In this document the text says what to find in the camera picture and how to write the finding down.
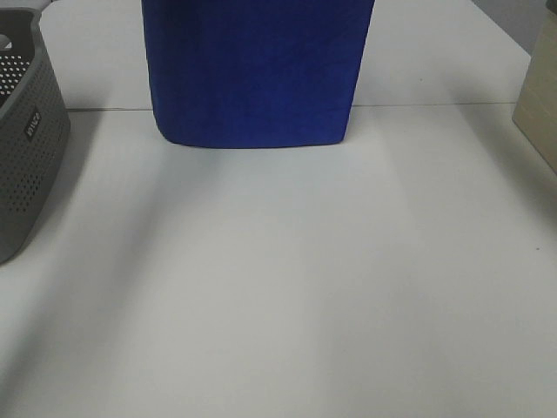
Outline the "blue microfiber towel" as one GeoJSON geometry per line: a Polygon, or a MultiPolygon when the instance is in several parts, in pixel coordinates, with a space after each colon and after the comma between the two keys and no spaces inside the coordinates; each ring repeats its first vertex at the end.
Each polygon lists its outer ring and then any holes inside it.
{"type": "Polygon", "coordinates": [[[160,133],[207,148],[341,142],[372,10],[369,0],[142,2],[160,133]]]}

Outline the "grey perforated plastic basket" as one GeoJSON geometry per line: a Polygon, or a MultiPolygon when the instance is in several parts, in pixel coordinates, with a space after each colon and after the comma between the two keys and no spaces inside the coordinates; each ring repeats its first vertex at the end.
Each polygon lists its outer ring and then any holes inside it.
{"type": "Polygon", "coordinates": [[[40,29],[41,13],[2,7],[1,261],[37,222],[60,168],[70,118],[40,29]]]}

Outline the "beige box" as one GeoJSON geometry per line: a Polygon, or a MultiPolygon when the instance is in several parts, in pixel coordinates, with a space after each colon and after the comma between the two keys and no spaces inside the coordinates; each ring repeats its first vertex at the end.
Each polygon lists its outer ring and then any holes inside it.
{"type": "Polygon", "coordinates": [[[513,121],[552,170],[556,169],[556,2],[537,37],[513,121]]]}

